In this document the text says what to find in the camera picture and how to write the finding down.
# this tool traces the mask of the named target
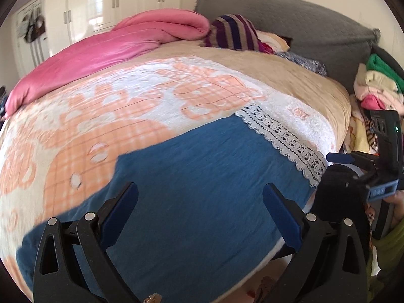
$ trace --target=pink comforter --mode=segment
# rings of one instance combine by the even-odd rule
[[[88,37],[60,51],[22,78],[6,103],[6,118],[17,109],[72,81],[152,51],[160,44],[198,40],[209,21],[180,9],[146,11],[124,19],[110,32]]]

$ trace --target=headboard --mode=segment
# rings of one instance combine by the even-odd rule
[[[290,51],[324,63],[350,94],[359,63],[366,63],[380,38],[378,29],[303,0],[197,0],[195,11],[209,21],[241,14],[257,30],[293,38]]]

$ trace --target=green cloth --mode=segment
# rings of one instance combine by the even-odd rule
[[[397,73],[391,69],[391,67],[386,64],[377,54],[371,54],[366,64],[367,70],[375,70],[381,72],[395,81],[397,85],[397,90],[399,93],[404,92],[404,80],[397,75]]]
[[[391,273],[404,254],[404,219],[387,236],[381,240],[372,239],[372,243],[376,247],[380,272],[370,280],[368,302],[391,280]]]

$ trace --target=striped pillowcase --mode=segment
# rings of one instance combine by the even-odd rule
[[[253,23],[241,15],[233,14],[217,17],[200,46],[265,52]]]

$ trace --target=white lace trim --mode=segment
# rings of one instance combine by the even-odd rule
[[[302,142],[280,122],[274,120],[256,104],[245,106],[235,113],[242,117],[244,123],[258,134],[262,134],[273,147],[296,164],[303,176],[309,180],[311,187],[316,187],[326,170],[324,156],[308,142]]]

